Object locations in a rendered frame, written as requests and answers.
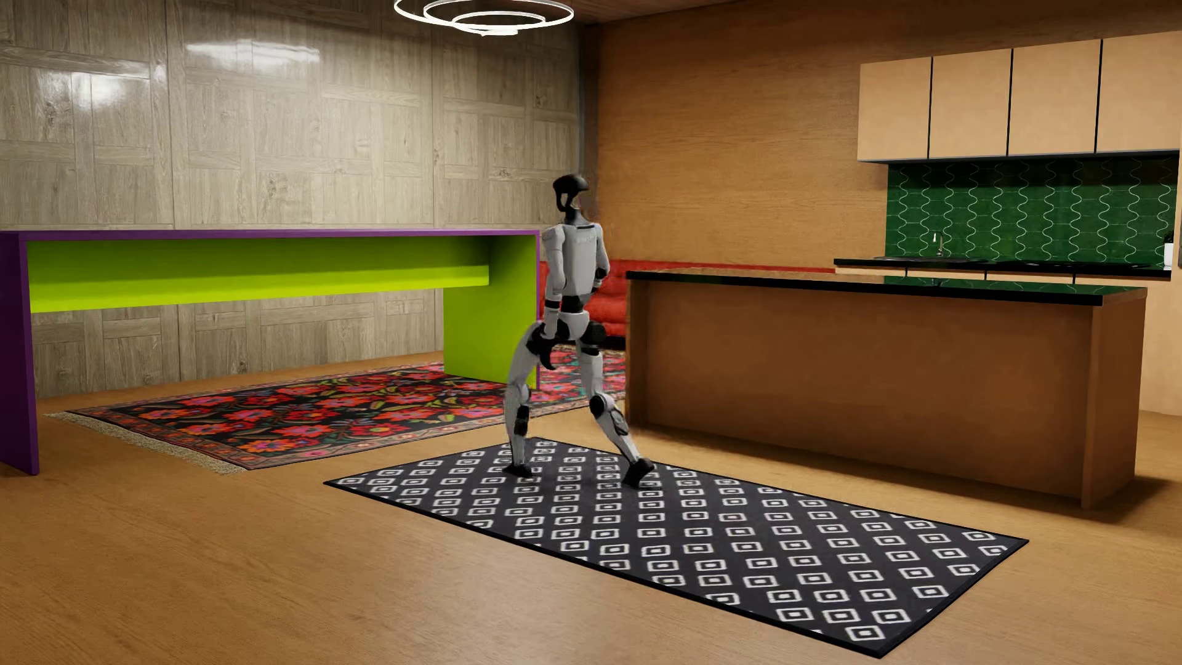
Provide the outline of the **magenta desk with green inside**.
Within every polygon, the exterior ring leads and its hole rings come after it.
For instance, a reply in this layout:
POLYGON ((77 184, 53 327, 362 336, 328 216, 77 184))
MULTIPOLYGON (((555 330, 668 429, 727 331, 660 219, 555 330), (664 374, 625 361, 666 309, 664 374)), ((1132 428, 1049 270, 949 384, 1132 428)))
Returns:
POLYGON ((539 261, 535 230, 0 232, 0 462, 39 472, 33 312, 442 289, 444 370, 504 382, 539 261))

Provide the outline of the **red sofa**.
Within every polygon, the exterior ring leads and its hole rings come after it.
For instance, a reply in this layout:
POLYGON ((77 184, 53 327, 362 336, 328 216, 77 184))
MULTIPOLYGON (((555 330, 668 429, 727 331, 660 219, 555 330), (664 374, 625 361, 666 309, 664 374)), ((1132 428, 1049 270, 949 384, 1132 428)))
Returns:
POLYGON ((611 259, 611 270, 600 283, 599 292, 586 305, 590 317, 605 326, 613 339, 608 346, 625 348, 626 335, 626 279, 629 270, 660 270, 660 268, 725 268, 725 270, 790 270, 807 273, 834 273, 834 267, 771 266, 771 265, 717 265, 701 262, 661 262, 660 260, 611 259))

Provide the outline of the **white left robot leg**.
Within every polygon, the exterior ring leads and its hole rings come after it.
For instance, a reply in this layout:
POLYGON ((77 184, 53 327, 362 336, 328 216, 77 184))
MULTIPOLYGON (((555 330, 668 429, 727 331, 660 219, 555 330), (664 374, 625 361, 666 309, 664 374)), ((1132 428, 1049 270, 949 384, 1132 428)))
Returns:
MULTIPOLYGON (((545 325, 545 337, 553 337, 558 343, 569 340, 569 328, 565 322, 561 322, 559 311, 553 320, 545 321, 543 319, 540 321, 545 325)), ((533 477, 531 468, 526 464, 525 451, 531 415, 531 387, 527 380, 540 363, 525 347, 525 335, 531 326, 514 348, 512 361, 509 361, 509 379, 504 396, 506 431, 509 433, 509 454, 512 455, 512 461, 509 461, 509 467, 506 467, 505 472, 519 478, 533 477)))

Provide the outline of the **white robot leg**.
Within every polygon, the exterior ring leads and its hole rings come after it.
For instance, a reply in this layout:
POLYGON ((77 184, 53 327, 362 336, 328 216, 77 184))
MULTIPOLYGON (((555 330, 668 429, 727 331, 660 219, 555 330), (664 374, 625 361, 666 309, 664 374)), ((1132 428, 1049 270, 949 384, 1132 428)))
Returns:
POLYGON ((629 462, 629 467, 622 483, 639 488, 642 480, 655 469, 652 461, 644 458, 638 452, 638 448, 631 439, 628 422, 624 413, 617 408, 613 397, 603 389, 603 357, 582 356, 578 352, 577 343, 590 330, 600 330, 606 335, 606 331, 600 322, 591 320, 587 311, 571 313, 569 315, 569 331, 571 339, 576 341, 579 369, 582 370, 582 384, 584 393, 589 399, 589 408, 595 420, 608 439, 621 450, 621 454, 629 462))
MULTIPOLYGON (((553 337, 558 343, 569 340, 569 328, 565 322, 561 322, 559 311, 553 320, 545 321, 543 319, 540 321, 545 325, 545 337, 553 337)), ((509 361, 509 379, 504 396, 506 431, 509 433, 509 454, 512 455, 512 461, 509 461, 509 467, 506 467, 505 472, 519 478, 533 477, 531 468, 526 464, 525 451, 531 415, 531 387, 527 380, 540 363, 525 347, 525 335, 531 326, 514 348, 512 361, 509 361)))

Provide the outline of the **white right robot leg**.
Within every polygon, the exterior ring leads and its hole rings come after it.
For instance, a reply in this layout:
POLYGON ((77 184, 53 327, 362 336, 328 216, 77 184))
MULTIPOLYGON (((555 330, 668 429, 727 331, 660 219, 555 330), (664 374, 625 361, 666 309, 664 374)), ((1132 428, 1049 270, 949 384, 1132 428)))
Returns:
POLYGON ((638 452, 638 448, 631 439, 628 422, 624 413, 617 408, 613 397, 603 389, 603 357, 582 356, 578 352, 577 343, 590 330, 600 330, 606 335, 606 331, 600 322, 591 320, 587 311, 571 313, 569 315, 569 331, 571 339, 576 341, 579 369, 582 370, 582 384, 584 393, 589 399, 589 408, 595 420, 608 439, 621 450, 621 454, 629 462, 629 467, 622 483, 639 488, 642 480, 655 469, 652 461, 644 458, 638 452))

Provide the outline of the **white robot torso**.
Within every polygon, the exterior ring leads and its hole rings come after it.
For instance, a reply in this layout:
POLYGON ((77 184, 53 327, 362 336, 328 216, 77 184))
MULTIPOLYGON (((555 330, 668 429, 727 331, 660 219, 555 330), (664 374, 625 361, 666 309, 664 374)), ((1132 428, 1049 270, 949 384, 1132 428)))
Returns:
POLYGON ((596 267, 596 240, 603 237, 600 224, 566 224, 564 245, 564 267, 566 288, 560 304, 560 312, 576 313, 583 311, 592 296, 592 283, 596 267))

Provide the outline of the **black robot head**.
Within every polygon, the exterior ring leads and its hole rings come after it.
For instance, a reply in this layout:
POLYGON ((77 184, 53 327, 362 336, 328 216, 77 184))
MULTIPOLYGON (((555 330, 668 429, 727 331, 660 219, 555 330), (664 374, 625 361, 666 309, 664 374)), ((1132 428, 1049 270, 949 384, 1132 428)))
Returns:
POLYGON ((554 180, 552 188, 558 211, 564 214, 563 224, 587 224, 589 221, 583 217, 583 213, 577 206, 578 196, 590 189, 585 177, 579 174, 566 174, 554 180))

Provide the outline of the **black rug with white squares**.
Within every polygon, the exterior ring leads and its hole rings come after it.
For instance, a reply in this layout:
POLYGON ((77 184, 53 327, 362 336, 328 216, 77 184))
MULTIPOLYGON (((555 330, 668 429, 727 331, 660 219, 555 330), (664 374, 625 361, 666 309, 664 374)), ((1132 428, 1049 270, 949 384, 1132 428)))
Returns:
POLYGON ((532 437, 327 485, 881 658, 1027 545, 963 524, 532 437))

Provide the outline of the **red floral rug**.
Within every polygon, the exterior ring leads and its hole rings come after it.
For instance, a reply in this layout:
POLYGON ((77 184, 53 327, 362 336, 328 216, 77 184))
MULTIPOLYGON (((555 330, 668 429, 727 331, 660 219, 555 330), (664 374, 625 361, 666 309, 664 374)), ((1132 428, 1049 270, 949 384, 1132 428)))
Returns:
POLYGON ((53 419, 221 475, 504 424, 504 385, 442 361, 72 409, 53 419))

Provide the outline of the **wooden kitchen island dark top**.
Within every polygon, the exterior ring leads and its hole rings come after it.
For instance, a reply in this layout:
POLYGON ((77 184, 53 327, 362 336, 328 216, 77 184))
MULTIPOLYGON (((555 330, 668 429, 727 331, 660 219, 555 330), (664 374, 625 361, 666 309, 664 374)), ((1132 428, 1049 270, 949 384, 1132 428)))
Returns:
POLYGON ((628 273, 628 417, 1100 506, 1135 476, 1145 288, 628 273))

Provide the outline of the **dark kitchen counter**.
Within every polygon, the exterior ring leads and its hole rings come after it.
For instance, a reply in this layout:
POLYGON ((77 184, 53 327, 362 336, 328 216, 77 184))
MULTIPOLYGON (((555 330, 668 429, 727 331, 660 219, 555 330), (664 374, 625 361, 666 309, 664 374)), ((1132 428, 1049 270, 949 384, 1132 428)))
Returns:
POLYGON ((1170 280, 1173 270, 1147 263, 1070 262, 1070 260, 991 260, 983 257, 834 257, 842 268, 900 268, 901 270, 968 270, 981 273, 1035 273, 1072 278, 1125 278, 1170 280))

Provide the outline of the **green tile backsplash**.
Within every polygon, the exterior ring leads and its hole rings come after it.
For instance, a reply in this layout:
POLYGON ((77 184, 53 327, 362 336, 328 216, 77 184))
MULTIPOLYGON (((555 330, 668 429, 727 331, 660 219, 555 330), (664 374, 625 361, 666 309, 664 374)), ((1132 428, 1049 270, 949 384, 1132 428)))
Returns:
POLYGON ((892 164, 885 250, 1162 267, 1177 180, 1176 156, 892 164))

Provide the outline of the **beige wall cabinet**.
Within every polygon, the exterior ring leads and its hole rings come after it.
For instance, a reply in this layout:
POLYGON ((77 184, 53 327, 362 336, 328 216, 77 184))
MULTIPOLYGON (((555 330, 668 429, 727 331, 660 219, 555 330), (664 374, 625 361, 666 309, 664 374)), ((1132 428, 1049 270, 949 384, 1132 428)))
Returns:
POLYGON ((1182 31, 1104 39, 1096 154, 1181 145, 1182 31))
POLYGON ((931 57, 860 65, 860 162, 928 159, 931 57))
POLYGON ((1013 50, 1008 155, 1096 149, 1100 39, 1013 50))
POLYGON ((929 158, 1007 154, 1011 73, 1011 48, 934 57, 929 158))

